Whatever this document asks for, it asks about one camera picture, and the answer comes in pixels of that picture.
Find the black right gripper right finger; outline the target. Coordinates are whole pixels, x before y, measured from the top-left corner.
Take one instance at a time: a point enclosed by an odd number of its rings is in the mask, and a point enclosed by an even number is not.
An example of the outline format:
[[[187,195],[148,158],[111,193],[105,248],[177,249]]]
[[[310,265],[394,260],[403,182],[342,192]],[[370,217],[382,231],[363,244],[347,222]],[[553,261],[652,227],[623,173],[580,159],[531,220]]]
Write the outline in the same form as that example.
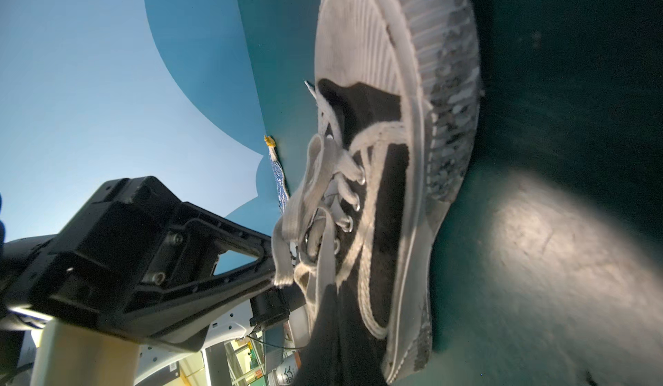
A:
[[[386,385],[352,292],[338,294],[340,385]]]

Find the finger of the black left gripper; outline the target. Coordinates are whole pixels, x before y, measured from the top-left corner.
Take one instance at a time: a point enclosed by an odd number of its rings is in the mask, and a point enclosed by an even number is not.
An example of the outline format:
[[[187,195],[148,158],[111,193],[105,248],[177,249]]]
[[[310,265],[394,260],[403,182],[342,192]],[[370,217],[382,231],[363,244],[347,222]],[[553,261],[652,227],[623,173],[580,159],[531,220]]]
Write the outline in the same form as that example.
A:
[[[136,343],[198,351],[212,322],[272,287],[275,265],[257,261],[240,270],[171,289],[137,285],[103,317],[103,329]]]
[[[263,282],[274,274],[269,237],[189,202],[155,209],[163,227],[156,282]]]

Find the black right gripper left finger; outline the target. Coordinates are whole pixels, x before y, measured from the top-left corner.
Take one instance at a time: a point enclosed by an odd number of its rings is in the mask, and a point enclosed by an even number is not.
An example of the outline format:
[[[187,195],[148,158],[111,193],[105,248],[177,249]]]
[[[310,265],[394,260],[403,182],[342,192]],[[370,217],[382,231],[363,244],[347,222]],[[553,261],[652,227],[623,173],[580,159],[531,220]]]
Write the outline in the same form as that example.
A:
[[[293,385],[335,385],[339,370],[338,295],[329,285],[319,306],[309,344],[305,347]]]

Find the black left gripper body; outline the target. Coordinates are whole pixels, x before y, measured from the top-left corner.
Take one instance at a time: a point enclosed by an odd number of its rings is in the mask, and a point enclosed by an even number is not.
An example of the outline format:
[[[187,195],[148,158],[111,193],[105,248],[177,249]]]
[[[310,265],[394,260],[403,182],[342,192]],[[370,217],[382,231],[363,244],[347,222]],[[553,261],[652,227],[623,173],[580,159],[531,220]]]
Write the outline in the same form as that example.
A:
[[[124,313],[181,205],[153,176],[102,184],[57,233],[1,254],[1,310],[100,328]]]

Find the white shoelace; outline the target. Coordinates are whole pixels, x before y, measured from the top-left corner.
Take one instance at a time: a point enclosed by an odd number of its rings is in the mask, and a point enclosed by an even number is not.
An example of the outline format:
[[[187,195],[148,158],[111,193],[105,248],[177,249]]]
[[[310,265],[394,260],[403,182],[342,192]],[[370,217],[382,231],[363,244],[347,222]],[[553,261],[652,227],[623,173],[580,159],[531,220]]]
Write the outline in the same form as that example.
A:
[[[409,167],[401,99],[357,83],[316,88],[320,131],[272,233],[279,287],[296,285],[315,320],[327,286],[349,284],[369,333],[390,323]]]

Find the black white canvas sneaker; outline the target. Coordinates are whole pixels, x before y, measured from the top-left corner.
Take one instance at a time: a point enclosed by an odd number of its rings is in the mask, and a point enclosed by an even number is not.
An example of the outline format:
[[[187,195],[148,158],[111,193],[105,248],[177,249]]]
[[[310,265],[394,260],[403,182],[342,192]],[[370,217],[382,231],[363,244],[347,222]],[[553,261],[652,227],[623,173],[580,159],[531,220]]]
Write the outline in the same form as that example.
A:
[[[388,385],[426,367],[429,273],[478,128],[471,0],[321,0],[318,130],[272,234],[311,340],[295,381]]]

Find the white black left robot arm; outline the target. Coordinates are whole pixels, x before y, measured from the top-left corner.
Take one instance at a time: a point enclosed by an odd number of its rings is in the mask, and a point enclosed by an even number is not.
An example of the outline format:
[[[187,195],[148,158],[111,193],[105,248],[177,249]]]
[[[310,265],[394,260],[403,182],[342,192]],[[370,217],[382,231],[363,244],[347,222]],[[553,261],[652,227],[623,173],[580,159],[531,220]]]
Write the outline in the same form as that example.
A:
[[[104,183],[55,235],[1,244],[1,329],[41,332],[34,385],[133,385],[283,323],[270,238],[153,176]]]

